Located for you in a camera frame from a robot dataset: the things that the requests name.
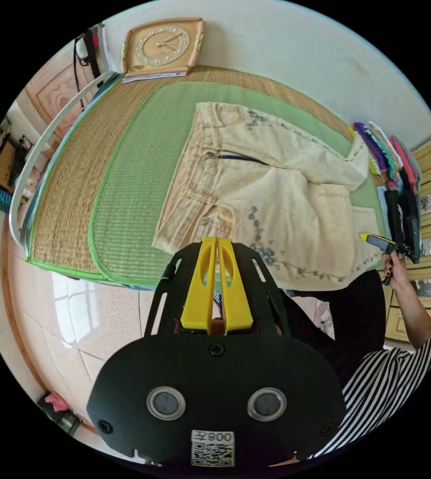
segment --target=green mat border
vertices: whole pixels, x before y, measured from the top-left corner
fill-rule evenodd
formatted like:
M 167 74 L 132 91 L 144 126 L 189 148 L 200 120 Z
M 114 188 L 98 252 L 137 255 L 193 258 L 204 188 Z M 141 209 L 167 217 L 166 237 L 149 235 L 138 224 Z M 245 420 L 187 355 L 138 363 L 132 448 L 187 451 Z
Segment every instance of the green mat border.
M 109 164 L 107 165 L 107 168 L 105 169 L 104 176 L 102 177 L 102 181 L 100 182 L 99 189 L 97 190 L 97 195 L 94 200 L 94 204 L 92 206 L 92 211 L 90 213 L 90 220 L 89 220 L 89 231 L 87 232 L 87 241 L 89 243 L 89 250 L 90 254 L 92 255 L 92 260 L 94 261 L 95 265 L 97 268 L 99 268 L 99 271 L 104 275 L 104 277 L 107 278 L 107 281 L 110 281 L 115 284 L 130 284 L 130 285 L 136 285 L 136 286 L 145 286 L 145 287 L 156 287 L 159 284 L 159 280 L 151 280 L 151 279 L 142 279 L 142 278 L 131 278 L 130 282 L 127 282 L 127 278 L 124 278 L 122 276 L 119 276 L 117 274 L 114 274 L 110 270 L 108 270 L 100 261 L 99 256 L 97 254 L 97 249 L 95 247 L 95 242 L 94 242 L 94 237 L 93 237 L 93 228 L 94 228 L 94 222 L 95 222 L 95 216 L 97 213 L 97 208 L 96 206 L 98 205 L 100 198 L 102 196 L 103 190 L 105 183 L 107 182 L 107 179 L 109 177 L 109 172 L 110 169 L 113 165 L 116 153 L 120 150 L 123 140 L 127 137 L 129 134 L 130 128 L 135 122 L 135 120 L 138 118 L 139 114 L 143 111 L 149 100 L 152 98 L 152 96 L 158 92 L 161 88 L 165 88 L 168 85 L 161 85 L 158 88 L 155 88 L 152 90 L 150 95 L 147 96 L 147 98 L 143 101 L 143 103 L 140 105 L 140 107 L 137 109 L 137 112 L 135 115 L 132 117 L 132 119 L 129 121 L 127 126 L 125 127 L 124 132 L 122 133 L 122 136 L 120 137 L 119 141 L 117 142 L 117 146 L 115 147 L 112 156 L 110 157 Z
M 120 74 L 119 78 L 116 81 L 114 81 L 113 84 L 110 85 L 104 93 L 99 95 L 93 102 L 91 102 L 89 104 L 89 106 L 84 110 L 84 113 L 76 119 L 74 124 L 71 126 L 70 130 L 64 136 L 61 144 L 59 145 L 58 151 L 56 151 L 56 153 L 55 153 L 56 154 L 55 160 L 53 162 L 51 162 L 47 171 L 45 172 L 45 175 L 44 175 L 45 180 L 43 181 L 42 185 L 40 186 L 40 193 L 39 193 L 38 201 L 41 200 L 42 195 L 43 195 L 44 190 L 45 190 L 45 187 L 46 187 L 46 184 L 47 184 L 47 179 L 49 178 L 55 164 L 59 160 L 59 157 L 60 157 L 60 154 L 61 154 L 62 150 L 64 149 L 67 141 L 69 141 L 69 139 L 72 136 L 73 132 L 75 131 L 76 127 L 80 124 L 81 121 L 84 120 L 84 118 L 87 115 L 87 112 L 90 111 L 90 109 L 92 109 L 109 91 L 111 91 L 112 88 L 114 88 L 116 85 L 118 85 L 122 81 L 122 79 L 123 79 L 123 75 Z M 37 221 L 37 215 L 39 214 L 39 208 L 38 207 L 39 207 L 39 205 L 37 204 L 35 206 L 34 218 L 33 218 L 33 221 L 32 221 L 32 227 L 29 229 L 29 245 L 28 245 L 28 255 L 27 255 L 27 258 L 26 258 L 26 262 L 28 262 L 30 264 L 33 264 L 34 266 L 38 266 L 42 269 L 46 269 L 47 271 L 53 271 L 55 273 L 64 274 L 66 276 L 74 276 L 74 277 L 78 277 L 80 279 L 88 279 L 88 280 L 96 279 L 96 280 L 112 282 L 110 279 L 106 278 L 102 273 L 93 273 L 93 272 L 90 272 L 90 271 L 83 271 L 83 270 L 79 270 L 79 269 L 75 269 L 75 268 L 66 268 L 64 266 L 57 266 L 55 264 L 52 264 L 52 263 L 49 263 L 49 262 L 46 262 L 46 261 L 40 261 L 40 260 L 37 260 L 37 259 L 33 259 L 31 257 L 33 236 L 34 236 L 34 230 L 35 230 L 34 226 L 35 226 L 35 223 Z

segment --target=striped shirt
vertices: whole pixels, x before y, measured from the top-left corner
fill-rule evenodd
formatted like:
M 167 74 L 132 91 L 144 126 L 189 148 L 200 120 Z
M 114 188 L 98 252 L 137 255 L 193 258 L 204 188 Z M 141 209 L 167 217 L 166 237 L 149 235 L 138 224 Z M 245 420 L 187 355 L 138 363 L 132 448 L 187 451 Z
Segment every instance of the striped shirt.
M 431 367 L 431 336 L 415 353 L 400 348 L 367 354 L 343 389 L 347 412 L 337 434 L 307 459 L 369 433 L 400 409 Z

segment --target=white tile floor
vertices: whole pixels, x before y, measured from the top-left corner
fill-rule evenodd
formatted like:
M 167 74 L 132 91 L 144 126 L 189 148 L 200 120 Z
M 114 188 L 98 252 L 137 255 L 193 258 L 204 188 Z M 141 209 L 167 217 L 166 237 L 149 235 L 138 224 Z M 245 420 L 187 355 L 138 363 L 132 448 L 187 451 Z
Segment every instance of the white tile floor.
M 153 292 L 74 280 L 25 262 L 9 240 L 9 289 L 16 323 L 47 388 L 78 414 L 104 362 L 145 330 Z M 218 316 L 214 305 L 214 316 Z

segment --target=green mat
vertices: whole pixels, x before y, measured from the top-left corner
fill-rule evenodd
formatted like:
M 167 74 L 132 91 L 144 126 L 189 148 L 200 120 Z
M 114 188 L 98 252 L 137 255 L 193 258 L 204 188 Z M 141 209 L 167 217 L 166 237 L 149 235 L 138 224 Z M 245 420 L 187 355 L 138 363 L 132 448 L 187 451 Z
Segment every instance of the green mat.
M 198 102 L 240 104 L 264 111 L 322 139 L 347 156 L 351 144 L 310 113 L 247 88 L 180 82 L 155 90 L 130 121 L 112 155 L 93 206 L 88 241 L 109 281 L 155 287 L 171 255 L 151 246 L 165 196 Z M 350 194 L 352 204 L 382 211 L 372 179 Z

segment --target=person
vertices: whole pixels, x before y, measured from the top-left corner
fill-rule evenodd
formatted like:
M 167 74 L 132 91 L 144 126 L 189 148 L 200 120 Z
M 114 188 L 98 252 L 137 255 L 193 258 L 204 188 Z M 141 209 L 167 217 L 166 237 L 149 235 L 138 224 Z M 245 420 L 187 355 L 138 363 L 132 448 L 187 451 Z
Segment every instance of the person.
M 335 339 L 317 328 L 281 290 L 290 335 L 312 346 L 331 364 L 343 388 L 347 412 L 337 434 L 320 451 L 275 466 L 316 458 L 360 439 L 400 409 L 430 369 L 430 315 L 408 279 L 404 261 L 396 252 L 384 254 L 383 259 L 385 274 L 392 272 L 389 286 L 397 295 L 415 352 L 384 349 L 385 297 L 375 270 L 366 271 L 341 290 L 295 292 L 295 296 L 311 296 L 330 304 Z M 223 330 L 223 320 L 214 320 L 212 333 L 223 334 Z

